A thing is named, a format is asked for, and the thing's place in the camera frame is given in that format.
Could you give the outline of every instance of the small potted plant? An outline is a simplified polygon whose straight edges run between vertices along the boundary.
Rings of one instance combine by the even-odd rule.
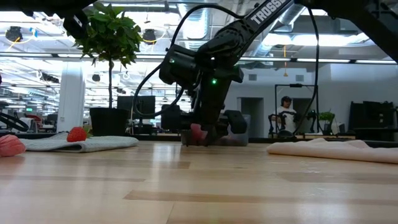
[[[76,39],[75,45],[83,53],[82,58],[89,55],[93,65],[97,60],[109,63],[109,108],[90,108],[91,124],[94,136],[124,135],[128,111],[112,108],[112,69],[114,61],[119,60],[126,68],[127,64],[135,63],[136,52],[142,42],[141,28],[124,16],[124,9],[104,6],[100,2],[87,10],[87,34]]]
[[[319,120],[325,122],[325,129],[323,130],[324,135],[331,135],[331,124],[333,120],[335,119],[335,114],[328,111],[328,112],[322,112],[319,114]]]

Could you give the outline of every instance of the person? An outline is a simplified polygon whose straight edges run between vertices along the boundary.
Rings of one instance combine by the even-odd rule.
[[[295,110],[293,110],[292,108],[290,108],[290,106],[292,105],[292,99],[288,96],[284,96],[281,99],[281,104],[280,107],[277,108],[277,111],[273,112],[272,114],[279,114],[283,111],[288,111],[288,112],[293,112],[293,113],[297,113]],[[294,115],[292,114],[288,114],[288,113],[284,113],[285,116],[285,130],[286,131],[290,131],[291,133],[295,131],[296,126],[294,123]],[[278,122],[278,129],[280,130],[281,128],[281,122],[282,120],[280,118],[277,118],[277,122]]]

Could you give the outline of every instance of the white column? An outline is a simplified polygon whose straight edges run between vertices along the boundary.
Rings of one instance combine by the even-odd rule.
[[[83,125],[85,75],[82,62],[65,62],[62,69],[57,132]]]

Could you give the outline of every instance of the gray towel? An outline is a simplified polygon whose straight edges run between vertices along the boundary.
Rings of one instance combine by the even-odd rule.
[[[96,152],[136,146],[138,140],[132,137],[91,137],[86,141],[67,142],[68,133],[56,134],[45,139],[20,139],[28,151],[54,152]]]

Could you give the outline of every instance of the strawberry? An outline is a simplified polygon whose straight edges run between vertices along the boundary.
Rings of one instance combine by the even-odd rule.
[[[67,142],[86,141],[87,134],[82,127],[74,127],[70,130]]]

